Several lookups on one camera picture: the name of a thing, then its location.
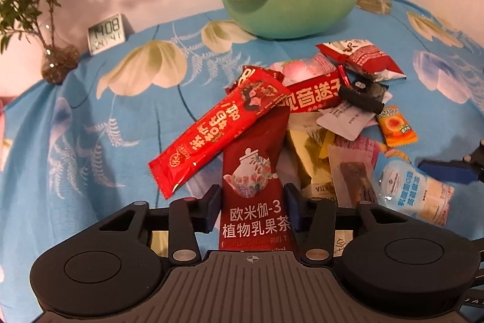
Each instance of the light blue snack package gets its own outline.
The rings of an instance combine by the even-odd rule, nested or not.
[[[444,226],[454,187],[441,183],[411,163],[379,154],[374,168],[378,203],[413,218]]]

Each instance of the orange snack packet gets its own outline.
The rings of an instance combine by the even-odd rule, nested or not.
[[[377,120],[389,147],[398,147],[419,141],[417,133],[403,118],[397,106],[386,106],[377,116]]]

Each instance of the green bowl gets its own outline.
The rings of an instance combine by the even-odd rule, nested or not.
[[[269,39],[323,32],[346,17],[357,0],[222,0],[244,30]]]

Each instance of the table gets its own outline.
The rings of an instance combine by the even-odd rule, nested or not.
[[[8,104],[0,172],[0,310],[7,323],[40,313],[28,273],[48,248],[135,200],[164,207],[221,182],[219,157],[165,200],[147,163],[224,97],[242,65],[310,58],[315,44],[350,38],[370,40],[407,75],[390,82],[390,104],[419,136],[402,147],[412,161],[475,149],[484,131],[484,50],[405,0],[395,0],[389,16],[355,8],[324,35],[294,41],[256,39],[224,10],[195,15],[85,57],[62,86],[40,82]],[[381,141],[377,126],[364,133]],[[482,207],[484,185],[458,185],[446,227],[483,237]],[[198,240],[202,253],[215,249],[218,230]]]

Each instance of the metal screw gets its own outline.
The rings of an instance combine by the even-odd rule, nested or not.
[[[197,257],[197,254],[191,249],[180,249],[173,254],[173,259],[179,262],[189,262]]]
[[[306,257],[311,260],[326,260],[330,254],[324,249],[310,249],[306,252]]]

